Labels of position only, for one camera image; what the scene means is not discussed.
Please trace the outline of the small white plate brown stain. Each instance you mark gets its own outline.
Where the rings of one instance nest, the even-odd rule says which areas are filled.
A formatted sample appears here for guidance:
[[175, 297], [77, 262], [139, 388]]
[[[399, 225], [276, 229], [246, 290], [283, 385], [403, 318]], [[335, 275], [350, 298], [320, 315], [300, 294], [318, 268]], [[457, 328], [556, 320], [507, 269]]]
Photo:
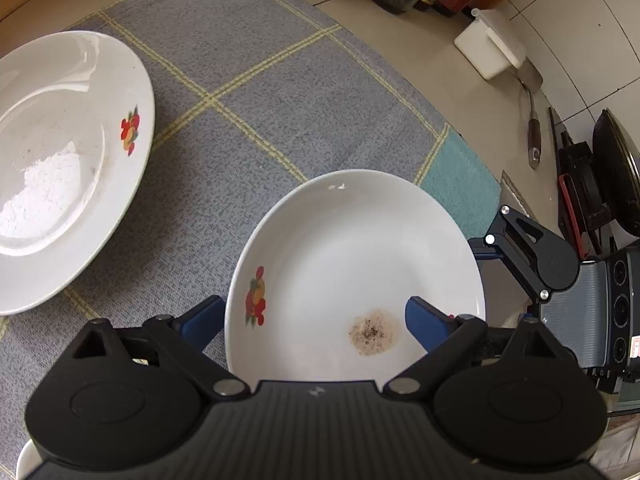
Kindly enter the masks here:
[[325, 174], [260, 220], [236, 264], [228, 367], [263, 380], [384, 384], [422, 358], [405, 306], [484, 318], [480, 271], [461, 229], [430, 194], [373, 170]]

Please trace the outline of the white fruit-print plate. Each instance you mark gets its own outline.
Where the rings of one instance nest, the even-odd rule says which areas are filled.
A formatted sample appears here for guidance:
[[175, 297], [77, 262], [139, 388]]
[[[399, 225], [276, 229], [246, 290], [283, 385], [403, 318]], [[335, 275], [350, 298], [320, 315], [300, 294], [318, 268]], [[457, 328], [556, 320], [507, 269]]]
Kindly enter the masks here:
[[120, 40], [57, 32], [1, 60], [1, 312], [43, 304], [111, 237], [155, 126], [152, 84]]

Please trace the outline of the white bowl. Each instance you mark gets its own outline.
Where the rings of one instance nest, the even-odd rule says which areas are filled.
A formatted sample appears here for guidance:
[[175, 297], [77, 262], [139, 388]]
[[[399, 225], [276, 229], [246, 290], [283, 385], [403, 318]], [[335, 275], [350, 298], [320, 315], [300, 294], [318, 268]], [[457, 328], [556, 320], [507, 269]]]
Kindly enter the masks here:
[[35, 443], [32, 442], [32, 439], [29, 439], [22, 447], [16, 462], [15, 475], [17, 480], [25, 480], [41, 464], [42, 458]]

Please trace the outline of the black wok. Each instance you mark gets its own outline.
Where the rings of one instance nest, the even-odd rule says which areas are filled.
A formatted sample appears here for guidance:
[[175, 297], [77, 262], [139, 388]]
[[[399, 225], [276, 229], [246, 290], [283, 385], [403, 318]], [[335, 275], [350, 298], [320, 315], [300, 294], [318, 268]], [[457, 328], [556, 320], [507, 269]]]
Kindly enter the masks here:
[[639, 150], [609, 108], [592, 133], [592, 170], [602, 200], [620, 227], [639, 236]]

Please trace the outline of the white plastic seasoning box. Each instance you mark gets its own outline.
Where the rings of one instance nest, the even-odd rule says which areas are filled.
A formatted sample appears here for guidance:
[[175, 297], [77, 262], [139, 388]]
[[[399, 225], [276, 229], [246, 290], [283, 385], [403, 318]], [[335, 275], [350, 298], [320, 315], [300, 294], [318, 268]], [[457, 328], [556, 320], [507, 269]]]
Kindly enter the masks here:
[[526, 61], [526, 47], [500, 11], [471, 11], [473, 21], [454, 40], [454, 46], [485, 80], [509, 68], [519, 70]]

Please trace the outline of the grey and teal towel mat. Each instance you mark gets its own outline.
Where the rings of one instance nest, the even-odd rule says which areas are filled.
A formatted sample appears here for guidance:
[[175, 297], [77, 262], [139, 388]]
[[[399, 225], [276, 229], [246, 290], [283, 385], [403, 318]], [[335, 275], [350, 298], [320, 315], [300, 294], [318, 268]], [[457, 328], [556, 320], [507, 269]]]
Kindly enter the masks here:
[[224, 295], [246, 240], [282, 196], [328, 172], [396, 174], [468, 237], [499, 185], [436, 107], [305, 0], [120, 0], [74, 21], [141, 58], [155, 96], [144, 177], [73, 281], [1, 322], [1, 474], [28, 438], [26, 403], [90, 318], [135, 326]]

